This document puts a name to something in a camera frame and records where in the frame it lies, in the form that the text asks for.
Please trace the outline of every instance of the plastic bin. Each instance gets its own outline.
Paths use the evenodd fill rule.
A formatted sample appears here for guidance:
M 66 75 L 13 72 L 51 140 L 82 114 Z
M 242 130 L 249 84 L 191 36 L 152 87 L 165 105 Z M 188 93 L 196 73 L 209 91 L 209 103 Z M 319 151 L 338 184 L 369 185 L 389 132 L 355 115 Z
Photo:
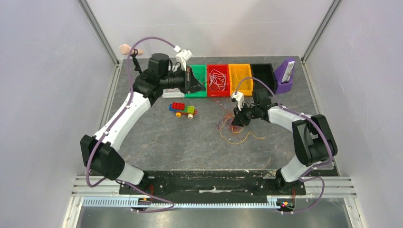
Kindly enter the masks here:
M 210 74 L 212 71 L 218 71 L 225 75 L 225 87 L 219 87 L 210 80 Z M 230 75 L 228 72 L 228 65 L 207 65 L 207 96 L 230 96 Z
M 265 64 L 251 64 L 252 77 L 260 79 L 269 88 L 276 93 L 277 83 L 274 78 L 273 66 L 270 63 Z M 254 82 L 253 91 L 258 91 L 259 89 L 267 90 L 261 83 Z
M 246 77 L 251 77 L 252 73 L 250 71 L 250 64 L 229 64 L 228 68 L 230 71 L 231 83 L 230 94 L 233 94 L 237 89 L 239 82 Z M 243 81 L 238 91 L 243 93 L 244 96 L 252 96 L 253 80 L 248 79 Z
M 194 77 L 201 82 L 206 91 L 200 91 L 193 94 L 185 94 L 185 97 L 207 97 L 207 65 L 189 65 L 192 68 Z

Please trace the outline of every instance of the grey table surface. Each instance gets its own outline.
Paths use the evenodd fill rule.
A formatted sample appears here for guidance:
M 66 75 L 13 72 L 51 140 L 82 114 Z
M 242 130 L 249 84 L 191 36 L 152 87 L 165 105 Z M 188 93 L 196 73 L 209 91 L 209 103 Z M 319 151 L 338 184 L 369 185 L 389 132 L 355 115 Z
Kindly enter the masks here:
M 188 64 L 271 63 L 276 69 L 286 57 L 195 57 Z M 142 69 L 148 60 L 139 59 Z M 109 117 L 118 110 L 129 92 L 123 62 Z M 296 61 L 294 82 L 290 92 L 278 96 L 287 108 L 316 114 L 311 93 L 300 61 Z M 172 102 L 183 102 L 198 110 L 193 119 L 177 118 L 169 111 Z M 220 98 L 159 98 L 136 122 L 124 139 L 119 153 L 125 161 L 142 170 L 216 170 L 216 169 L 279 169 L 286 165 L 294 153 L 292 133 L 263 120 L 252 120 L 239 134 L 223 129 L 231 142 L 237 143 L 249 135 L 242 144 L 232 145 L 219 133 L 217 124 L 233 112 L 235 103 L 229 97 Z

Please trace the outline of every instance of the lego toy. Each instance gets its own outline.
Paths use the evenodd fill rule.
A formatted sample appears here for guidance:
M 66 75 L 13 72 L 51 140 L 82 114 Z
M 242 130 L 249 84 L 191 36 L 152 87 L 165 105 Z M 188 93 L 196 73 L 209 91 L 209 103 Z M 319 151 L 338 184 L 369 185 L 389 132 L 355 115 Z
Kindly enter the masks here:
M 173 102 L 169 105 L 169 110 L 176 112 L 176 117 L 181 117 L 183 115 L 187 115 L 189 119 L 193 118 L 193 115 L 197 114 L 197 110 L 194 109 L 193 106 L 186 106 L 184 103 Z

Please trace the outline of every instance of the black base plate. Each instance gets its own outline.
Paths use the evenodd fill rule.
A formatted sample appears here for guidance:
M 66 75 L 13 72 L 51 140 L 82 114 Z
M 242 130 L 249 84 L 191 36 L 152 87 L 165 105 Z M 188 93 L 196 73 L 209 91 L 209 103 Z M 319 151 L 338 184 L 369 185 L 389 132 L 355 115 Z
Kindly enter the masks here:
M 144 171 L 139 187 L 175 203 L 267 203 L 267 195 L 291 196 L 292 189 L 275 188 L 273 171 Z M 203 192 L 200 190 L 230 191 Z M 294 187 L 297 195 L 306 195 L 303 183 Z M 119 194 L 138 194 L 124 185 Z

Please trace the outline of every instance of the green bin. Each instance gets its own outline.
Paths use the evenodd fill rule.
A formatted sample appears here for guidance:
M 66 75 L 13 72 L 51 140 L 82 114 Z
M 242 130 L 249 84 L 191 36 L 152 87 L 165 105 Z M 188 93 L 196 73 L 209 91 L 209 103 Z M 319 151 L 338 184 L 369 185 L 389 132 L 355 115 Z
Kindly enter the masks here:
M 207 65 L 189 65 L 192 68 L 194 77 L 204 85 L 206 91 L 200 91 L 193 94 L 185 94 L 185 97 L 207 97 Z

